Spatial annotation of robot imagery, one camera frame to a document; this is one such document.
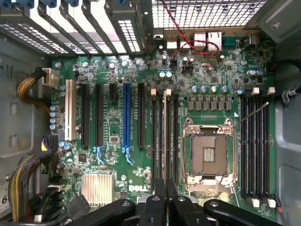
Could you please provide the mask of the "black RAM slot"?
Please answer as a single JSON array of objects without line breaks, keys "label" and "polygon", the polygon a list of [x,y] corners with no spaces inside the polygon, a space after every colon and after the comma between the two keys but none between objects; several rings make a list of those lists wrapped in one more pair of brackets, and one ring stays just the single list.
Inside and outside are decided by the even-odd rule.
[{"label": "black RAM slot", "polygon": [[164,154],[165,154],[165,179],[171,177],[171,89],[166,89],[164,91]]},{"label": "black RAM slot", "polygon": [[173,98],[173,179],[178,185],[178,95]]},{"label": "black RAM slot", "polygon": [[262,113],[259,109],[262,105],[262,98],[256,98],[255,107],[259,110],[256,115],[256,196],[262,199],[262,144],[261,144],[261,129],[262,129]]},{"label": "black RAM slot", "polygon": [[247,197],[247,163],[246,163],[246,143],[245,143],[245,121],[240,123],[240,135],[241,135],[241,196]]},{"label": "black RAM slot", "polygon": [[[247,112],[251,113],[256,110],[256,98],[259,97],[260,89],[253,87],[247,97]],[[248,196],[251,198],[253,207],[260,206],[260,199],[256,196],[256,115],[247,119],[247,150],[248,150]]]},{"label": "black RAM slot", "polygon": [[163,179],[163,95],[159,95],[158,100],[158,169],[159,178]]},{"label": "black RAM slot", "polygon": [[265,104],[262,110],[263,119],[263,202],[268,205],[269,208],[276,207],[276,201],[274,194],[270,193],[270,156],[269,156],[269,98],[266,95],[263,97],[263,102]]},{"label": "black RAM slot", "polygon": [[151,89],[151,128],[152,128],[152,193],[155,193],[155,178],[156,178],[156,150],[157,150],[157,135],[156,135],[156,89]]}]

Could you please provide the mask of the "metal socket cover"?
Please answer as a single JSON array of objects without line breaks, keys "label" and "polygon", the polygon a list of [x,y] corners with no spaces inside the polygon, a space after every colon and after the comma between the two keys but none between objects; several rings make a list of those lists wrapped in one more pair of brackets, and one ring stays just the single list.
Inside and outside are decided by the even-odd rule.
[{"label": "metal socket cover", "polygon": [[207,192],[214,190],[217,193],[230,193],[230,187],[234,186],[237,179],[230,174],[226,176],[187,176],[185,188],[190,192]]}]

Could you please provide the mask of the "thin metal locking lever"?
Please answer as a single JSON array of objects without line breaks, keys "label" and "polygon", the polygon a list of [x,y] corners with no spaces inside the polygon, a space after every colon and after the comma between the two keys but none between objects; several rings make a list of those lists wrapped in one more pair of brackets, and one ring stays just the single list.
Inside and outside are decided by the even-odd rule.
[{"label": "thin metal locking lever", "polygon": [[242,118],[241,120],[237,121],[236,123],[234,123],[233,125],[231,125],[231,128],[235,128],[237,125],[239,125],[240,123],[242,123],[243,121],[245,121],[246,119],[248,119],[249,117],[253,116],[254,114],[258,113],[259,111],[261,111],[262,109],[264,109],[265,107],[267,107],[269,105],[269,102],[265,102],[261,107],[259,107],[258,109],[252,111],[250,114],[248,114],[247,116],[245,116],[244,118]]},{"label": "thin metal locking lever", "polygon": [[181,137],[181,155],[182,155],[182,179],[184,188],[186,191],[189,191],[189,185],[187,181],[186,175],[186,151],[185,151],[185,138],[186,138],[186,129],[182,130],[182,137]]}]

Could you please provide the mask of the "silver finned heat sink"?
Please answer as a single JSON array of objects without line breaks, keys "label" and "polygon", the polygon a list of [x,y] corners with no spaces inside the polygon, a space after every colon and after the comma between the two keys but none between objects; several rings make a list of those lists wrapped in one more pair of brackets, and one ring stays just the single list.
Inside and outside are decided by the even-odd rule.
[{"label": "silver finned heat sink", "polygon": [[114,178],[112,174],[84,174],[81,194],[90,206],[105,206],[113,202]]}]

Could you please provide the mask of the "CPU socket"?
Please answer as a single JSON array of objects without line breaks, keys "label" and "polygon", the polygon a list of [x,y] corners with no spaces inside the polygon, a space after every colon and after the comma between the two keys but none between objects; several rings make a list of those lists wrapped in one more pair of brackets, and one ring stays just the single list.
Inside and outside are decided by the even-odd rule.
[{"label": "CPU socket", "polygon": [[223,124],[197,124],[186,118],[186,175],[226,176],[238,180],[237,132],[231,128],[234,121],[225,119]]}]

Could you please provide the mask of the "long black expansion slot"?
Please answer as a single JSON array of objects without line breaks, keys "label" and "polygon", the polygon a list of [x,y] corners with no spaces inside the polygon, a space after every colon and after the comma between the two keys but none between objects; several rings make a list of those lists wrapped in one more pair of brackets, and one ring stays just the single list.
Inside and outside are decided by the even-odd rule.
[{"label": "long black expansion slot", "polygon": [[90,88],[88,84],[83,84],[81,89],[81,144],[84,148],[88,148],[90,132]]},{"label": "long black expansion slot", "polygon": [[95,148],[98,161],[104,165],[103,159],[103,85],[95,85]]},{"label": "long black expansion slot", "polygon": [[144,148],[145,145],[145,92],[144,83],[138,83],[138,147]]}]

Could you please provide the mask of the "blue expansion slot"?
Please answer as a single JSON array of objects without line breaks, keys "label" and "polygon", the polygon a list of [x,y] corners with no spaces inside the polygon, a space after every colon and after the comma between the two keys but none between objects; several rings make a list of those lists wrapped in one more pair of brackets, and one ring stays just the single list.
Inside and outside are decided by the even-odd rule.
[{"label": "blue expansion slot", "polygon": [[133,166],[134,160],[131,158],[131,84],[123,84],[123,146],[122,152],[126,156],[127,162]]}]

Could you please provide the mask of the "black data plug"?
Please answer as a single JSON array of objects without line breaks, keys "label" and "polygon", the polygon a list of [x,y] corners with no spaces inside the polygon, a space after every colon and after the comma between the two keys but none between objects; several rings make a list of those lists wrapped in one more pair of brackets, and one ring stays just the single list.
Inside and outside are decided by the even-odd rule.
[{"label": "black data plug", "polygon": [[63,206],[63,185],[49,185],[47,192],[49,192],[47,206],[54,209],[61,209]]}]

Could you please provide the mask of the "black main power plug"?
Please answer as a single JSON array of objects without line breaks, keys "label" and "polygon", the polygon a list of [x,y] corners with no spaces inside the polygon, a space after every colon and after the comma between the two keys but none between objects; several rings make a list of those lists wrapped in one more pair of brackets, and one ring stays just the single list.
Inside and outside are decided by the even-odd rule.
[{"label": "black main power plug", "polygon": [[50,135],[42,138],[39,156],[43,165],[49,165],[51,163],[56,166],[58,164],[58,142],[58,135]]}]

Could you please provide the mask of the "open PC case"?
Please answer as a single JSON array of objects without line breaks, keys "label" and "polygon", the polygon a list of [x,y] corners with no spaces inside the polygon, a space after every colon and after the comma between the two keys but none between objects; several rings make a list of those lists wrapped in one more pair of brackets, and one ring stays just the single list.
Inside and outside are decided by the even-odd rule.
[{"label": "open PC case", "polygon": [[[53,62],[77,57],[137,57],[191,52],[216,57],[227,50],[269,48],[266,70],[274,99],[276,223],[301,226],[301,0],[34,0],[0,7],[0,50],[30,52]],[[17,87],[21,101],[49,118],[54,88],[42,85],[42,67]],[[54,165],[40,161],[40,146],[25,154],[8,179],[10,215],[0,226],[68,226],[92,209],[80,195],[61,209],[47,206]]]}]

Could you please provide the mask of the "short black expansion slot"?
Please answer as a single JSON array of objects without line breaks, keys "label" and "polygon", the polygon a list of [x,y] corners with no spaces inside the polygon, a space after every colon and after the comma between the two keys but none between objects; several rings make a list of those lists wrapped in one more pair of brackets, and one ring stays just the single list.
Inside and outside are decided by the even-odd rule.
[{"label": "short black expansion slot", "polygon": [[118,86],[115,83],[109,84],[109,100],[114,103],[118,101]]}]

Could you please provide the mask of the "white expansion slot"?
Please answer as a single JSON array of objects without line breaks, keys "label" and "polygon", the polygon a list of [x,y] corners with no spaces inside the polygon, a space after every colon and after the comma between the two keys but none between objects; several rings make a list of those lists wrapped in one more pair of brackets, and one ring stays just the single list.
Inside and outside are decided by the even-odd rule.
[{"label": "white expansion slot", "polygon": [[76,139],[77,94],[75,80],[66,80],[65,84],[65,140]]}]

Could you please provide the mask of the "green motherboard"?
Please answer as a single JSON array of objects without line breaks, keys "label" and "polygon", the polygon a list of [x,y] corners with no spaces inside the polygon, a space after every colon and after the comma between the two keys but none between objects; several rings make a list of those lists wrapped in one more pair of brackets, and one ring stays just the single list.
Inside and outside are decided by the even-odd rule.
[{"label": "green motherboard", "polygon": [[[172,52],[156,52],[150,56],[121,57],[77,57],[63,58],[53,62],[53,69],[59,71],[59,89],[54,89],[50,107],[50,130],[58,135],[58,164],[54,165],[51,182],[63,185],[63,202],[68,203],[81,194],[81,177],[84,174],[112,174],[114,178],[114,198],[137,202],[140,198],[152,195],[152,128],[151,128],[151,89],[156,89],[156,178],[158,169],[158,102],[163,95],[163,178],[165,178],[164,154],[164,91],[171,89],[171,177],[173,179],[173,98],[178,95],[178,185],[179,194],[190,195],[197,204],[203,205],[211,199],[218,199],[250,211],[269,220],[275,220],[279,203],[275,195],[275,148],[274,133],[275,88],[272,75],[266,66],[272,57],[271,50],[251,50],[240,52],[227,50],[216,57],[206,57],[191,52],[175,55]],[[65,140],[65,84],[75,80],[77,94],[76,139]],[[118,101],[109,100],[109,84],[118,86]],[[131,84],[131,166],[123,146],[123,84]],[[145,92],[145,145],[138,147],[138,83],[144,83]],[[81,144],[81,86],[90,88],[90,132],[89,146]],[[95,85],[103,85],[103,159],[102,165],[95,148]],[[237,132],[238,180],[230,187],[230,193],[186,191],[181,170],[181,134],[186,118],[197,124],[223,124],[230,118],[236,123],[249,113],[247,97],[253,87],[260,89],[259,97],[269,98],[269,156],[270,193],[274,194],[275,208],[269,208],[262,199],[255,208],[251,198],[241,196],[241,135],[240,124]],[[262,144],[262,186],[263,186],[263,134]]]}]

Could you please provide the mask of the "silver power supply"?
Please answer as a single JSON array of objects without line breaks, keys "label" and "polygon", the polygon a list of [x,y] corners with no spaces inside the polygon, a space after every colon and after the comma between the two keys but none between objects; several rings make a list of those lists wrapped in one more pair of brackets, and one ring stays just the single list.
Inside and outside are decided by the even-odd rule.
[{"label": "silver power supply", "polygon": [[21,101],[17,87],[36,67],[48,67],[40,55],[0,50],[0,220],[10,215],[8,179],[19,160],[40,146],[49,132],[44,110]]}]

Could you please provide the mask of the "white power plug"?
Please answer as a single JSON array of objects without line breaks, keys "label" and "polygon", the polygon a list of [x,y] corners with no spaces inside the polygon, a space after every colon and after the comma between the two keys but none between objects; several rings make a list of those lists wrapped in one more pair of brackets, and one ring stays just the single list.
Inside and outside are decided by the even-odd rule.
[{"label": "white power plug", "polygon": [[56,71],[52,68],[43,68],[42,70],[46,72],[46,76],[43,77],[42,80],[42,85],[54,89],[59,89],[59,78],[60,78],[59,71]]}]

